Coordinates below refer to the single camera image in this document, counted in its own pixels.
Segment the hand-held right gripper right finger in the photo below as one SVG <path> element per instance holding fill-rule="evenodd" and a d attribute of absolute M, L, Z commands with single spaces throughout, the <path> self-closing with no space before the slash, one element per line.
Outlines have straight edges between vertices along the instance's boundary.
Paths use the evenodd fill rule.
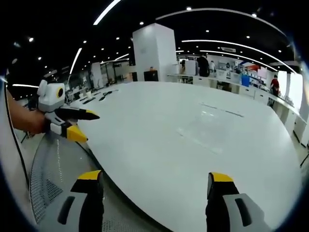
<path fill-rule="evenodd" d="M 269 232 L 263 210 L 239 193 L 228 175 L 210 172 L 205 209 L 208 232 Z"/>

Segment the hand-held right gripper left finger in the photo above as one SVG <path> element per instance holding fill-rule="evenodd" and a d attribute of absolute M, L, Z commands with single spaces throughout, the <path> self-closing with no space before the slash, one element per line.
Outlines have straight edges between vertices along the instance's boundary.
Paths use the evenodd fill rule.
<path fill-rule="evenodd" d="M 100 232 L 104 214 L 102 171 L 80 175 L 71 189 L 58 196 L 44 217 L 46 232 Z"/>

